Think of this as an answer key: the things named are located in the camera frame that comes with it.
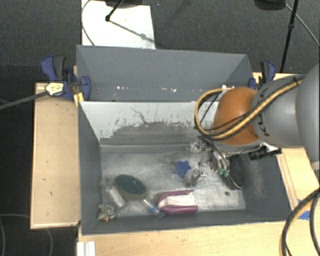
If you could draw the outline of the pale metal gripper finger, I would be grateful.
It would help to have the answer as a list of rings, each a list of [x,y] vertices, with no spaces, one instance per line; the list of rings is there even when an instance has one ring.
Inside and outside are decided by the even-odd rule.
[[[207,178],[207,174],[204,168],[198,167],[196,168],[190,178],[190,186],[196,187],[198,183]]]
[[[189,144],[190,153],[202,153],[209,149],[204,141],[193,141]]]

